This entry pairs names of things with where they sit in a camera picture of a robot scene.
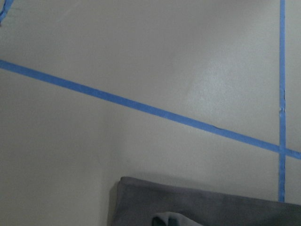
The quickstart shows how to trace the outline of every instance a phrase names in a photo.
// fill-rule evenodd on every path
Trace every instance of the gray mat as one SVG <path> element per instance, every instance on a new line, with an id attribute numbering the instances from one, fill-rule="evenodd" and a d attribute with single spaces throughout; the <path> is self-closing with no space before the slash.
<path id="1" fill-rule="evenodd" d="M 112 226 L 185 224 L 301 226 L 301 206 L 121 178 Z"/>

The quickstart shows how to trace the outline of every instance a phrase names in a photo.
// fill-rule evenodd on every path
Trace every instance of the blue tape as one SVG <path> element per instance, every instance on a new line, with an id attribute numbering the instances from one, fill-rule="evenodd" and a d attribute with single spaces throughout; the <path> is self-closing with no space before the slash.
<path id="1" fill-rule="evenodd" d="M 0 23 L 6 17 L 11 5 L 13 4 L 14 0 L 4 0 L 4 4 L 2 10 L 0 11 Z"/>
<path id="2" fill-rule="evenodd" d="M 279 180 L 278 200 L 285 201 L 285 0 L 280 0 L 280 39 L 279 39 Z"/>
<path id="3" fill-rule="evenodd" d="M 107 93 L 101 90 L 97 90 L 88 86 L 84 86 L 72 81 L 68 81 L 65 79 L 61 79 L 58 77 L 55 77 L 53 75 L 49 75 L 46 73 L 42 73 L 42 72 L 38 72 L 35 71 L 33 69 L 29 69 L 26 67 L 22 67 L 10 62 L 6 62 L 3 60 L 0 60 L 0 68 L 11 71 L 11 72 L 15 72 L 15 73 L 19 73 L 34 79 L 38 79 L 44 82 L 48 82 L 57 86 L 61 86 L 67 89 L 71 89 L 80 93 L 84 93 L 93 97 L 97 97 L 103 100 L 107 100 L 119 105 L 123 105 L 126 107 L 130 107 L 145 113 L 149 113 L 149 114 L 153 114 L 162 118 L 166 118 L 184 125 L 188 125 L 191 127 L 195 127 L 197 129 L 201 129 L 210 133 L 214 133 L 223 137 L 227 137 L 233 140 L 237 140 L 246 144 L 250 144 L 253 146 L 257 146 L 260 148 L 264 148 L 276 153 L 280 153 L 279 150 L 279 146 L 275 145 L 275 144 L 271 144 L 262 140 L 258 140 L 256 138 L 253 137 L 249 137 L 249 136 L 245 136 L 230 130 L 226 130 L 226 129 L 221 129 L 218 127 L 215 127 L 213 125 L 201 122 L 201 121 L 197 121 L 195 119 L 191 119 L 179 114 L 175 114 L 172 112 L 168 112 L 153 106 L 149 106 L 143 103 L 139 103 L 136 102 L 134 100 L 130 100 L 130 99 L 126 99 L 124 97 L 120 97 L 111 93 Z M 291 150 L 291 156 L 292 157 L 297 157 L 297 158 L 301 158 L 301 156 L 298 155 L 298 152 L 295 152 L 293 150 Z"/>

